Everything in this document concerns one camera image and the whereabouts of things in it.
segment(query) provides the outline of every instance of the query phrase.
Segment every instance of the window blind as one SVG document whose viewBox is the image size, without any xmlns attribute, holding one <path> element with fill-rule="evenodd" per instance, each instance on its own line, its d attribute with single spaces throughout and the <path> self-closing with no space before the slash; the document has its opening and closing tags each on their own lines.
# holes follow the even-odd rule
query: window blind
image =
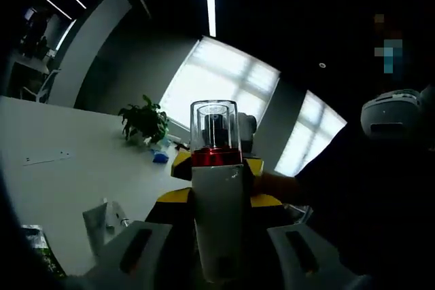
<svg viewBox="0 0 435 290">
<path fill-rule="evenodd" d="M 233 100 L 239 112 L 255 116 L 259 124 L 278 79 L 278 70 L 266 63 L 204 37 L 176 72 L 160 106 L 171 120 L 190 128 L 192 102 Z"/>
<path fill-rule="evenodd" d="M 308 91 L 275 171 L 294 177 L 328 146 L 345 125 L 342 117 Z"/>
</svg>

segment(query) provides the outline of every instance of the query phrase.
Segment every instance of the table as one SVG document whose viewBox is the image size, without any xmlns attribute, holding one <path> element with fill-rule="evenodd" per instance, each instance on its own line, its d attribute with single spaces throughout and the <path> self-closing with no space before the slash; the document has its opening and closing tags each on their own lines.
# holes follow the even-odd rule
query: table
<svg viewBox="0 0 435 290">
<path fill-rule="evenodd" d="M 170 176 L 167 164 L 128 146 L 121 118 L 34 103 L 0 100 L 0 145 L 6 187 L 21 224 L 42 225 L 67 274 L 83 274 L 94 265 L 82 213 L 116 200 L 132 220 L 144 220 L 156 199 L 190 182 Z M 24 166 L 65 150 L 72 158 Z"/>
<path fill-rule="evenodd" d="M 46 64 L 42 62 L 42 60 L 38 58 L 27 58 L 26 56 L 23 56 L 22 54 L 19 54 L 17 52 L 14 52 L 12 54 L 12 61 L 16 62 L 20 65 L 26 66 L 30 69 L 33 69 L 35 71 L 39 71 L 43 74 L 50 74 L 50 71 L 48 70 Z"/>
</svg>

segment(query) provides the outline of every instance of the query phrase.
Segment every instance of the white wall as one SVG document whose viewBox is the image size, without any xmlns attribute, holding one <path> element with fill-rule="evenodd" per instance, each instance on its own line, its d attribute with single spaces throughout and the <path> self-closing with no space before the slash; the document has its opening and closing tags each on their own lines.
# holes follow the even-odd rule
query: white wall
<svg viewBox="0 0 435 290">
<path fill-rule="evenodd" d="M 130 10 L 128 0 L 103 0 L 91 13 L 63 56 L 48 102 L 73 107 L 82 82 L 109 34 Z"/>
</svg>

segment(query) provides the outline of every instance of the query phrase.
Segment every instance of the blue object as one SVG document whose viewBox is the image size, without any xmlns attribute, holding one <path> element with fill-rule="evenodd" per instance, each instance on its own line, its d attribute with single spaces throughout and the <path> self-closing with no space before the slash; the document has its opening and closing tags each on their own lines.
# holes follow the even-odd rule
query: blue object
<svg viewBox="0 0 435 290">
<path fill-rule="evenodd" d="M 383 73 L 384 74 L 392 74 L 393 73 L 393 64 L 383 64 Z"/>
<path fill-rule="evenodd" d="M 394 55 L 394 48 L 383 48 L 384 57 L 392 57 Z"/>
<path fill-rule="evenodd" d="M 152 160 L 152 162 L 155 163 L 167 163 L 169 160 L 169 157 L 167 155 L 166 152 L 164 151 L 156 151 L 154 150 L 154 159 Z"/>
</svg>

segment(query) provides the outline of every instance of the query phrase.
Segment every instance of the gray wall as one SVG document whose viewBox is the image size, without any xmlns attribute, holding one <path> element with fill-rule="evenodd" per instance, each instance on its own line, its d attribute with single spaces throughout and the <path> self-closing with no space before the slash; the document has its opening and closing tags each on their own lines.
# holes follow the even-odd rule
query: gray wall
<svg viewBox="0 0 435 290">
<path fill-rule="evenodd" d="M 95 58 L 75 107 L 118 114 L 142 94 L 159 102 L 196 39 L 153 28 L 131 11 L 109 36 Z M 254 151 L 273 172 L 298 117 L 305 91 L 280 80 L 255 135 Z M 190 133 L 170 124 L 169 132 L 189 141 Z"/>
<path fill-rule="evenodd" d="M 160 102 L 196 41 L 161 31 L 132 11 L 97 54 L 75 107 L 115 115 L 129 103 L 143 103 L 142 94 Z M 190 138 L 178 125 L 170 124 L 169 128 L 171 134 Z"/>
<path fill-rule="evenodd" d="M 47 28 L 44 33 L 44 36 L 47 38 L 47 46 L 49 48 L 56 48 L 69 23 L 70 21 L 68 21 L 66 18 L 61 18 L 57 14 L 54 14 L 51 17 L 47 23 Z"/>
<path fill-rule="evenodd" d="M 80 27 L 59 64 L 48 102 L 73 107 L 85 76 L 101 46 L 130 10 L 128 0 L 103 0 Z"/>
<path fill-rule="evenodd" d="M 264 160 L 264 170 L 272 173 L 298 119 L 306 90 L 279 80 L 275 93 L 254 136 L 254 153 Z"/>
</svg>

